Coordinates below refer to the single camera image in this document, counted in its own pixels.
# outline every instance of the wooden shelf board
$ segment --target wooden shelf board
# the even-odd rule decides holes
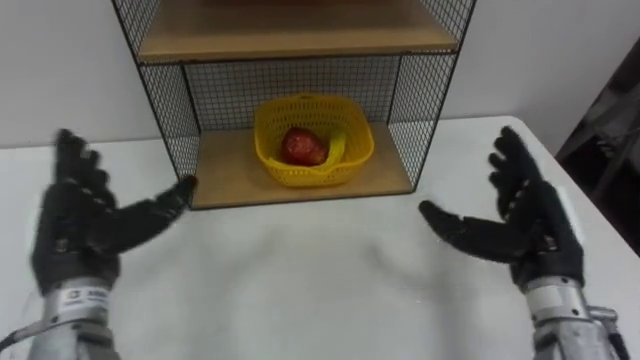
[[[375,151],[348,183],[321,188],[291,189],[271,178],[258,160],[253,130],[204,132],[196,176],[199,184],[193,208],[213,208],[370,195],[404,194],[413,190],[389,130],[372,123]]]
[[[161,0],[142,61],[456,49],[419,0]]]

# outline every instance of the shelf unit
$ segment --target shelf unit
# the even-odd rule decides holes
[[[410,193],[475,0],[112,0],[194,210]],[[348,96],[376,150],[351,182],[287,189],[253,148],[253,110],[298,92]]]

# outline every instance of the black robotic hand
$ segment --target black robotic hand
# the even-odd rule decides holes
[[[542,276],[566,276],[584,284],[583,250],[556,189],[544,181],[520,137],[508,127],[489,155],[504,223],[460,218],[431,201],[420,212],[445,242],[469,255],[510,265],[516,285]]]
[[[155,199],[118,209],[100,155],[68,130],[56,138],[53,184],[44,194],[31,265],[42,295],[62,281],[98,277],[113,285],[119,254],[167,229],[187,207],[188,176]]]

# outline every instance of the black wire mesh shelf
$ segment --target black wire mesh shelf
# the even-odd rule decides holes
[[[392,51],[383,54],[320,51],[260,59],[175,57],[150,62],[140,56],[140,49],[153,31],[154,19],[169,16],[162,13],[163,1],[174,0],[112,0],[176,175],[195,174],[200,179],[193,209],[416,189],[475,0],[419,3],[437,28],[452,39],[446,46],[391,47]],[[257,161],[252,138],[254,109],[267,100],[299,92],[347,96],[364,109],[376,151],[350,183],[286,189],[271,180]]]

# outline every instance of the wire mesh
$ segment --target wire mesh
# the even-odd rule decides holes
[[[420,0],[436,20],[461,42],[476,0]]]
[[[162,0],[112,0],[124,34],[134,54],[140,50],[144,35]]]
[[[195,174],[200,134],[180,66],[145,66],[140,72],[176,173]]]
[[[435,132],[456,56],[407,56],[401,60],[389,131],[413,186]]]
[[[262,102],[300,92],[350,97],[369,121],[386,121],[398,56],[271,60],[188,65],[202,130],[253,127]]]

